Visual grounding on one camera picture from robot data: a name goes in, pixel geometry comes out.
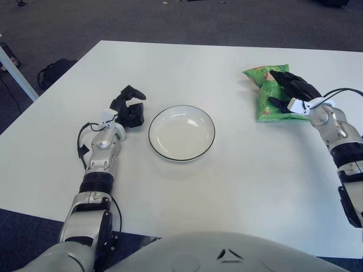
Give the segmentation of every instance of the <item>black bag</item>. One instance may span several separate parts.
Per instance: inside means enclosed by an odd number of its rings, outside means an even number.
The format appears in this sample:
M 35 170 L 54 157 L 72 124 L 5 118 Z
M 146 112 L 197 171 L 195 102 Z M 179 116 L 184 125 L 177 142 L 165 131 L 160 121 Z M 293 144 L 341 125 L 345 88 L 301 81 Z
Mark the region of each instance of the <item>black bag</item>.
M 341 7 L 348 4 L 349 0 L 320 0 L 327 6 Z
M 49 64 L 46 68 L 41 70 L 38 75 L 38 85 L 41 89 L 48 89 L 55 81 L 63 76 L 77 61 L 69 61 L 62 58 L 59 61 Z M 43 79 L 40 81 L 41 73 L 43 73 Z

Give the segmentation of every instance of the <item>white table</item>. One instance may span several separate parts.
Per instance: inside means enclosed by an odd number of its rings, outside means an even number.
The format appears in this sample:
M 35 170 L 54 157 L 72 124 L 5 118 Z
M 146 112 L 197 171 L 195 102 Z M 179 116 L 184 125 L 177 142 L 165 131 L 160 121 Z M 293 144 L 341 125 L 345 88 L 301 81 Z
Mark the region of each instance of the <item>white table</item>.
M 363 88 L 362 53 L 101 41 L 0 136 L 0 207 L 64 220 L 83 177 L 78 131 L 131 84 L 147 100 L 114 182 L 124 232 L 241 232 L 360 258 L 361 229 L 344 215 L 319 133 L 308 122 L 256 122 L 258 88 L 241 71 L 285 63 L 323 94 Z M 362 133 L 363 99 L 346 92 L 335 101 Z M 177 104 L 205 110 L 216 126 L 212 148 L 189 163 L 166 161 L 147 137 L 155 115 Z

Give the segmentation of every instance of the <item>white ceramic plate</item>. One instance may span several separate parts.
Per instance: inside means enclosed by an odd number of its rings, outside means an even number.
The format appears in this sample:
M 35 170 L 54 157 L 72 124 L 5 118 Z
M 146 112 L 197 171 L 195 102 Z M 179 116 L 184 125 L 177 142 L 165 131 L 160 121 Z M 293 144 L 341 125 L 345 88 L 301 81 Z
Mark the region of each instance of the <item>white ceramic plate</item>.
M 212 145 L 215 128 L 201 109 L 179 105 L 160 112 L 151 122 L 149 140 L 154 150 L 165 158 L 193 160 Z

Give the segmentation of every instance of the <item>green plastic packaging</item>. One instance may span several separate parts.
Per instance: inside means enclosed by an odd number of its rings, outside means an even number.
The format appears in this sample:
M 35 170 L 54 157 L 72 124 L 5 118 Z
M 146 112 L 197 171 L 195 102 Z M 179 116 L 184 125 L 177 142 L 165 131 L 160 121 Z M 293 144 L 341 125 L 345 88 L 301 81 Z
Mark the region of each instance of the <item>green plastic packaging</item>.
M 256 67 L 253 69 L 249 69 L 244 71 L 243 73 L 250 78 L 259 88 L 262 88 L 263 83 L 265 83 L 265 75 L 268 71 L 277 71 L 277 72 L 289 72 L 289 65 L 268 65 Z
M 273 96 L 282 101 L 289 101 L 291 98 L 285 94 L 284 88 L 275 80 L 266 80 L 261 87 L 257 108 L 257 119 L 259 121 L 278 121 L 284 119 L 308 120 L 304 115 L 298 113 L 281 113 L 280 109 L 272 105 L 268 98 Z
M 309 118 L 298 113 L 281 113 L 280 109 L 276 108 L 268 101 L 270 96 L 282 101 L 290 101 L 291 99 L 285 94 L 284 88 L 275 81 L 273 76 L 271 76 L 269 73 L 271 70 L 288 72 L 289 65 L 262 66 L 243 72 L 260 88 L 257 107 L 258 121 L 278 121 L 285 119 L 308 120 Z

